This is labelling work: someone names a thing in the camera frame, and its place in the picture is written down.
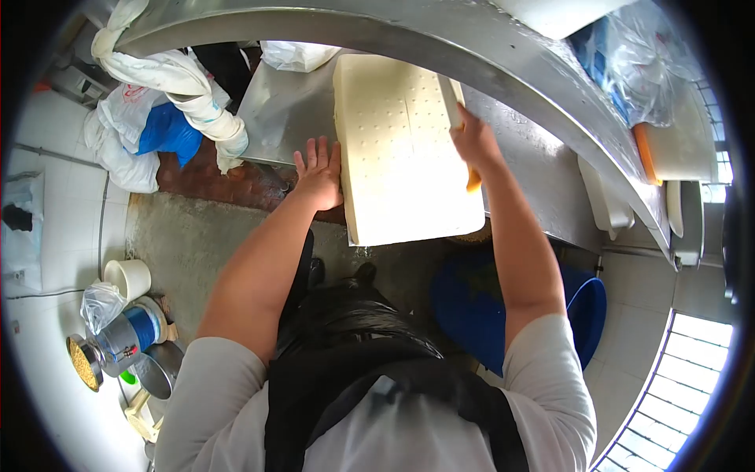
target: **tofu block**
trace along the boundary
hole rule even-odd
[[[461,98],[461,87],[451,81]],[[357,246],[472,233],[482,193],[448,133],[437,74],[400,60],[344,54],[333,75],[341,185]]]

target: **white t-shirt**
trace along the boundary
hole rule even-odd
[[[529,469],[586,470],[596,439],[572,329],[565,316],[529,323],[504,360],[504,386]],[[487,436],[443,404],[401,394],[381,377],[355,409],[305,453],[310,471],[495,470]],[[267,382],[241,344],[200,338],[186,351],[155,455],[157,472],[264,470]]]

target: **metal grille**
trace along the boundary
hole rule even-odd
[[[713,89],[706,80],[695,82],[695,86],[703,97],[710,126],[713,129],[713,139],[716,145],[716,163],[718,164],[718,183],[703,184],[703,201],[706,203],[723,203],[726,200],[726,186],[732,182],[732,164],[729,161],[729,144],[723,129],[721,107],[718,104]]]
[[[672,317],[647,390],[593,472],[666,470],[705,410],[732,327],[676,312]]]

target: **hand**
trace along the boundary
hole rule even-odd
[[[480,171],[487,171],[492,165],[504,164],[504,157],[498,149],[498,142],[490,125],[469,113],[461,103],[456,103],[461,115],[462,126],[451,128],[459,156]]]
[[[320,136],[317,152],[315,138],[307,141],[307,165],[299,151],[294,153],[294,163],[299,180],[291,192],[313,205],[315,210],[329,210],[344,202],[341,195],[341,143],[333,143],[333,153],[328,159],[328,138]]]

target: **metal table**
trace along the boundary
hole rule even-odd
[[[117,48],[144,56],[249,39],[318,42],[395,57],[505,103],[584,157],[669,258],[664,191],[646,184],[629,130],[565,42],[532,32],[483,0],[152,0]],[[562,185],[559,178],[549,184]]]
[[[358,51],[345,50],[340,54]],[[337,57],[308,74],[278,71],[264,62],[254,73],[239,117],[249,147],[243,159],[294,165],[295,150],[310,137],[336,139],[333,123],[333,72]],[[522,186],[543,231],[554,238],[599,253],[602,234],[595,227],[577,156],[541,126],[494,98],[462,85],[472,112],[496,131],[498,146]],[[485,200],[485,211],[488,202]]]

